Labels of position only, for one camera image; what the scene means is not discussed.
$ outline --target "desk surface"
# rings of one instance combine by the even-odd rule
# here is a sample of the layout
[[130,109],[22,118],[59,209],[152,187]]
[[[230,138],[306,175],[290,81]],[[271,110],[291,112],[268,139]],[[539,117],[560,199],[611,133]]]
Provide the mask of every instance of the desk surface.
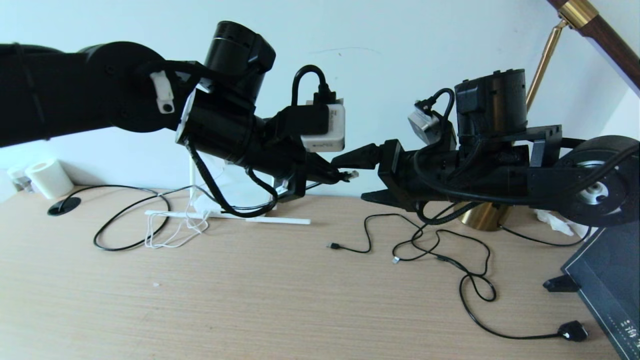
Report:
[[[560,275],[575,249],[477,232],[458,222],[444,225],[479,237],[492,250],[489,278],[498,300],[485,303],[467,289],[470,306],[490,327],[525,336],[579,320],[590,332],[583,343],[514,341],[471,321],[458,296],[463,274],[453,266],[434,258],[391,262],[392,246],[413,232],[399,218],[370,221],[372,254],[325,247],[329,241],[364,247],[363,218],[392,208],[305,197],[277,213],[309,217],[309,226],[212,219],[205,236],[178,249],[114,253],[93,247],[96,230],[143,196],[90,190],[80,207],[58,218],[45,215],[51,201],[37,195],[20,193],[0,205],[1,358],[616,358],[578,295],[541,286]],[[171,199],[183,206],[186,197]],[[124,215],[104,241],[125,245],[142,238],[143,210],[162,208],[155,202]],[[508,224],[550,241],[573,240],[525,208],[516,209]],[[483,266],[484,250],[471,241],[444,236],[439,249],[473,270]],[[405,256],[411,252],[403,250]]]

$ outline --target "white stick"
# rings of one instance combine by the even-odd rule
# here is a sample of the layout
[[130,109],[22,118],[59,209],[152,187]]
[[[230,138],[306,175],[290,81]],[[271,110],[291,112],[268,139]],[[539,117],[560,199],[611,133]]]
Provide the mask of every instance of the white stick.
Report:
[[[146,210],[145,215],[154,215],[156,216],[166,216],[173,218],[184,218],[186,215],[189,215],[189,218],[197,218],[202,219],[202,214],[199,213],[185,213],[183,211],[157,211],[157,210]],[[272,224],[294,224],[294,225],[309,225],[311,224],[311,219],[303,219],[303,218],[278,218],[278,217],[255,217],[255,218],[241,218],[231,214],[223,214],[223,213],[210,213],[210,218],[236,218],[236,219],[245,219],[247,222],[264,222],[264,223],[272,223]]]

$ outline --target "white wall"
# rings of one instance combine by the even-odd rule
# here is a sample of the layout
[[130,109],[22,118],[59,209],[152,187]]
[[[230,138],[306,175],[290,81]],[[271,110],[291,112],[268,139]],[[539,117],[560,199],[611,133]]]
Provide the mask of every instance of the white wall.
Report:
[[[638,52],[637,0],[592,3]],[[420,147],[406,120],[416,99],[497,69],[524,68],[530,79],[558,22],[545,0],[0,0],[0,42],[72,52],[128,40],[168,59],[202,61],[220,20],[248,26],[276,50],[257,101],[258,116],[288,105],[300,66],[314,63],[324,70],[331,88],[345,98],[346,150],[389,138],[400,139],[405,149]],[[312,95],[314,81],[303,80],[301,100]],[[563,124],[566,136],[597,136],[626,89],[593,47],[567,29],[530,125]],[[15,158],[28,162],[44,156],[63,160],[77,183],[173,188],[188,182],[187,154],[174,144],[171,131],[103,129],[18,145],[0,149],[0,168],[14,165]],[[375,172],[361,174],[351,184],[315,192],[359,195],[383,188]]]
[[600,135],[624,135],[640,140],[640,98],[627,90]]

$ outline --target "robotic arm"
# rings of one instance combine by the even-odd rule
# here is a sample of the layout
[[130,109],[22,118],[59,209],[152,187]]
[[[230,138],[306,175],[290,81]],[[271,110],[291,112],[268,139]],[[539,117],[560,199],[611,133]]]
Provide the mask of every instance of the robotic arm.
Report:
[[[204,64],[165,60],[131,42],[69,54],[0,45],[0,146],[109,126],[140,133],[168,128],[226,211],[258,216],[275,201],[251,213],[233,210],[197,151],[244,167],[279,201],[304,196],[306,181],[334,184],[352,176],[316,154],[344,148],[344,108],[319,68],[307,65],[296,74],[291,106],[269,119],[254,115],[274,60],[274,50],[260,35],[229,21],[218,24]],[[318,75],[319,91],[312,105],[298,106],[298,83],[309,72]],[[276,193],[254,169],[275,177],[285,191]]]
[[[432,109],[449,95],[444,114]],[[562,126],[528,127],[524,70],[494,72],[442,89],[417,102],[409,116],[426,143],[405,151],[398,140],[366,145],[337,156],[340,168],[374,169],[386,190],[363,200],[422,214],[431,200],[528,205],[560,212],[579,224],[610,226],[638,219],[638,141],[624,136],[563,138]],[[447,120],[457,102],[458,139]],[[533,144],[531,157],[528,145]],[[560,149],[571,149],[560,157]]]
[[[240,217],[264,214],[276,201],[305,194],[305,182],[334,184],[374,169],[386,190],[362,198],[417,212],[431,200],[521,204],[560,212],[580,224],[610,226],[639,216],[638,141],[624,136],[563,138],[560,125],[527,128],[523,70],[508,70],[442,89],[415,104],[409,120],[426,143],[405,151],[398,140],[366,145],[333,159],[317,151],[344,148],[344,108],[324,74],[307,65],[295,75],[292,103],[274,117],[254,115],[275,52],[258,34],[233,22],[218,24],[204,64],[170,61],[130,42],[78,53],[32,45],[0,45],[0,146],[116,126],[176,131],[221,207]],[[318,93],[298,106],[298,84],[314,72]],[[196,89],[200,85],[204,90]],[[442,95],[449,103],[433,109]],[[458,140],[448,117],[457,102]],[[528,145],[533,144],[531,156]],[[560,157],[560,149],[571,149]],[[225,201],[197,151],[244,167],[273,201],[240,213]],[[258,179],[272,175],[284,192]]]

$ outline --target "toilet paper roll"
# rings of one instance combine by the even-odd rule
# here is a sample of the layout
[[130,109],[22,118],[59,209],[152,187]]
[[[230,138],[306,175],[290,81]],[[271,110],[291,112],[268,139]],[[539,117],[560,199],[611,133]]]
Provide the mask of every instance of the toilet paper roll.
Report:
[[47,199],[56,199],[73,189],[69,176],[56,159],[49,159],[28,167],[24,173]]

